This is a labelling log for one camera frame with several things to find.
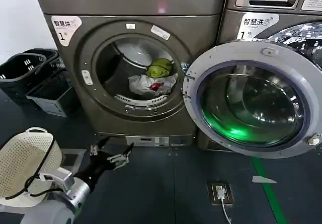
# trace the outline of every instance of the black cable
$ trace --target black cable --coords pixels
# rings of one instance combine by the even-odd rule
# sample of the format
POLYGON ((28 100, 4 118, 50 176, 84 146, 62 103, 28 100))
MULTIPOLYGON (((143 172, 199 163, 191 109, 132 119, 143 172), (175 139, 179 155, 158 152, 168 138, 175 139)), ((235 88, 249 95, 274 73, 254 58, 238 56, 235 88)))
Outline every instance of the black cable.
POLYGON ((42 166, 43 166, 43 164, 45 163, 45 161, 46 161, 46 159, 47 159, 47 157, 48 157, 48 155, 49 155, 49 153, 50 153, 50 151, 51 151, 52 147, 54 146, 54 143, 55 143, 55 139, 53 138, 53 139, 52 139, 52 142, 51 142, 51 145, 50 145, 50 146, 49 146, 49 148, 48 148, 47 153, 45 154, 44 158, 43 158, 43 159, 42 159, 42 161, 40 162, 40 164, 39 164, 39 166, 38 166, 37 170, 35 171, 34 175, 32 175, 31 177, 29 177, 29 178, 26 180, 25 185, 24 185, 24 188, 23 188, 21 191, 19 191, 18 193, 14 194, 14 195, 12 195, 12 196, 8 196, 8 197, 6 197, 6 198, 5 198, 5 200, 11 200, 11 199, 14 199, 14 198, 18 197, 19 195, 21 195, 22 193, 24 193, 25 191, 28 191, 28 187, 32 184, 32 181, 33 181, 34 179, 36 179, 36 178, 38 178, 38 177, 39 177, 38 172, 40 171, 41 167, 42 167, 42 166))
MULTIPOLYGON (((37 174, 37 175, 33 175, 33 176, 29 177, 29 178, 26 180, 26 182, 25 182, 25 187, 24 187, 24 190, 25 190, 26 192, 28 192, 28 187, 31 185, 31 183, 32 183, 32 181, 33 181, 34 179, 39 179, 39 175, 38 175, 38 174, 37 174)), ((52 189, 44 190, 44 191, 42 191, 42 192, 40 192, 40 193, 37 193, 37 194, 32 194, 32 193, 30 193, 30 196, 31 196, 31 197, 38 197, 38 196, 41 196, 41 195, 43 195, 43 194, 46 194, 46 193, 49 193, 49 192, 53 192, 53 191, 61 191, 61 192, 63 192, 63 189, 61 189, 61 188, 52 188, 52 189)))
POLYGON ((43 192, 40 192, 38 194, 30 194, 30 196, 31 197, 38 197, 38 196, 41 196, 43 194, 46 194, 46 193, 49 193, 49 192, 54 192, 54 191, 64 192, 63 189, 61 189, 61 188, 52 188, 52 189, 44 190, 43 192))

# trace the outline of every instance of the green floor stripe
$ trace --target green floor stripe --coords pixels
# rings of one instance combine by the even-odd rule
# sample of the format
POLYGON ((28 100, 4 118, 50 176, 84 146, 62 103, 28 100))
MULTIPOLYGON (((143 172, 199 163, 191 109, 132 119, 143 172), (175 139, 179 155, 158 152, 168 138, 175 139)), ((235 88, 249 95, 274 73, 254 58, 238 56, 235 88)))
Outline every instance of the green floor stripe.
MULTIPOLYGON (((263 176, 265 178, 268 178, 266 176, 263 164, 260 159, 252 157, 253 165, 257 171, 257 174, 260 176, 263 176)), ((273 211, 274 217, 276 219, 277 224, 287 224, 287 220, 285 218, 284 213, 282 212, 282 209, 278 203, 278 200, 276 198, 276 195, 274 193, 274 190, 270 183, 262 183, 265 194, 267 196, 268 202, 271 206, 271 209, 273 211)))

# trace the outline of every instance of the floor outlet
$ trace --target floor outlet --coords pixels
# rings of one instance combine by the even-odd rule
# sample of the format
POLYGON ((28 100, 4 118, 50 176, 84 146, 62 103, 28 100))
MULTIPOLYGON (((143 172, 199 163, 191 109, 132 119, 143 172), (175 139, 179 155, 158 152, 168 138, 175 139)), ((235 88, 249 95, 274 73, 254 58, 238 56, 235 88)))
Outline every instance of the floor outlet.
POLYGON ((225 191, 225 199, 223 203, 228 205, 233 205, 234 201, 233 201, 230 185, 227 181, 224 181, 224 180, 208 181, 208 192, 209 192, 211 204, 221 205, 221 201, 217 197, 216 186, 222 186, 225 191))

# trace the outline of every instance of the black basket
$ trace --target black basket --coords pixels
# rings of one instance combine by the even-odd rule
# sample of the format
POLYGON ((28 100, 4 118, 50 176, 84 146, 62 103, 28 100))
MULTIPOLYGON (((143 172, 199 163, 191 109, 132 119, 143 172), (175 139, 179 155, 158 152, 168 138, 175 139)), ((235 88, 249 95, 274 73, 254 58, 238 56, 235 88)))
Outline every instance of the black basket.
POLYGON ((29 104, 26 94, 53 74, 58 60, 58 52, 51 49, 16 54, 0 65, 0 88, 18 105, 29 104))
POLYGON ((45 112, 56 116, 68 117, 79 106, 69 75, 63 69, 32 89, 26 97, 45 112))

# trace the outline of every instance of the washer door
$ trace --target washer door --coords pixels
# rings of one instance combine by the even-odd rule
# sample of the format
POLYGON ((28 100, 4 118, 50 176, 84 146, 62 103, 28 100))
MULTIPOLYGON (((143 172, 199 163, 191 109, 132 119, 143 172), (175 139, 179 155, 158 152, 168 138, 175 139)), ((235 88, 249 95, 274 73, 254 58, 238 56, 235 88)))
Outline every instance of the washer door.
POLYGON ((319 144, 322 72, 275 42, 236 41, 199 56, 184 79, 186 108, 208 137, 233 151, 287 158, 319 144))

